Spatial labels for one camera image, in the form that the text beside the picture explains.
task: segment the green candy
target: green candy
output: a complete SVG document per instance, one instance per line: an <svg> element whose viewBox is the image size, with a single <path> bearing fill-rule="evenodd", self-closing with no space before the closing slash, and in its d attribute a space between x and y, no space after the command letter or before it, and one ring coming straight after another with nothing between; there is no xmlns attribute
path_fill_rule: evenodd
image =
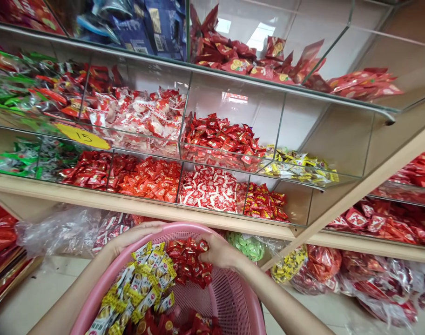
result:
<svg viewBox="0 0 425 335"><path fill-rule="evenodd" d="M228 243L247 256L251 261L259 261L265 254L265 245L254 237L243 236L242 233L227 232Z"/></svg>

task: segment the pink plastic basket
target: pink plastic basket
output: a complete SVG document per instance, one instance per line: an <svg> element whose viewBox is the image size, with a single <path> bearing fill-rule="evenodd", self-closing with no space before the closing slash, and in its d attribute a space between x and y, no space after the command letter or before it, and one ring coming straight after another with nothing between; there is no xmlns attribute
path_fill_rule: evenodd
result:
<svg viewBox="0 0 425 335"><path fill-rule="evenodd" d="M71 330L71 335L83 335L90 328L99 311L102 298L120 270L132 260L132 252L148 241L160 243L188 237L197 238L203 233L216 234L213 230L199 224L174 222L164 226L162 232L146 236L128 246L108 267L91 291ZM248 284L232 271L214 268L212 283L205 290L188 283L186 286L175 285L174 293L175 304L179 305L183 311L190 307L202 315L217 316L223 334L266 335L263 314L257 296ZM186 315L182 314L178 321L184 322L185 317Z"/></svg>

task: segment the blue package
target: blue package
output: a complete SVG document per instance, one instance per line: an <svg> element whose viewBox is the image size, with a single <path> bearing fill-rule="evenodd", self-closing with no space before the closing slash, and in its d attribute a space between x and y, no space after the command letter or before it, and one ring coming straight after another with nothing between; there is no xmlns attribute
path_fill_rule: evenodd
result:
<svg viewBox="0 0 425 335"><path fill-rule="evenodd" d="M115 26L113 30L121 40L124 48L144 54L155 54L143 19L135 18L119 21L117 18L112 17L112 21Z"/></svg>
<svg viewBox="0 0 425 335"><path fill-rule="evenodd" d="M152 21L149 37L153 35L158 56L185 60L184 7L176 0L145 0L145 5Z"/></svg>

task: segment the forearm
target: forearm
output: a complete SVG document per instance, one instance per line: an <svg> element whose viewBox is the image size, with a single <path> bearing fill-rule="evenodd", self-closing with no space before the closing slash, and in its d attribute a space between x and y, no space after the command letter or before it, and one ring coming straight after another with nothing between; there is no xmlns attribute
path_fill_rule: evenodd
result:
<svg viewBox="0 0 425 335"><path fill-rule="evenodd" d="M69 334L88 295L114 259L107 244L28 335Z"/></svg>
<svg viewBox="0 0 425 335"><path fill-rule="evenodd" d="M241 259L236 265L236 271L251 286L287 335L334 335L324 323L277 285L256 264L246 258Z"/></svg>

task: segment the clear plastic bag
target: clear plastic bag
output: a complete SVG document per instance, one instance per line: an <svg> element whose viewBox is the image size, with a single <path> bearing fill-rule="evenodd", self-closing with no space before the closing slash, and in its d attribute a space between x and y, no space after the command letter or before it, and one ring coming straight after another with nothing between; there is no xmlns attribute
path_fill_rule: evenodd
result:
<svg viewBox="0 0 425 335"><path fill-rule="evenodd" d="M368 295L372 298L404 304L414 293L414 272L407 262L394 258L384 258L383 272L373 274L370 278L359 280L353 271L344 268L341 279L345 287L355 296Z"/></svg>
<svg viewBox="0 0 425 335"><path fill-rule="evenodd" d="M81 255L93 247L100 220L100 209L58 205L41 222L17 222L17 244L27 250L28 258L60 253Z"/></svg>
<svg viewBox="0 0 425 335"><path fill-rule="evenodd" d="M265 237L265 236L256 236L255 235L254 238L256 240L258 240L259 242L265 244L269 253L272 256L279 256L279 252L282 249L284 249L289 243L289 242L284 241L284 240L273 239L273 238L269 238L269 237Z"/></svg>
<svg viewBox="0 0 425 335"><path fill-rule="evenodd" d="M394 302L380 301L366 295L359 296L357 299L370 314L385 322L388 329L391 326L407 328L411 334L414 334L412 325L418 320L418 312L412 301L399 305Z"/></svg>

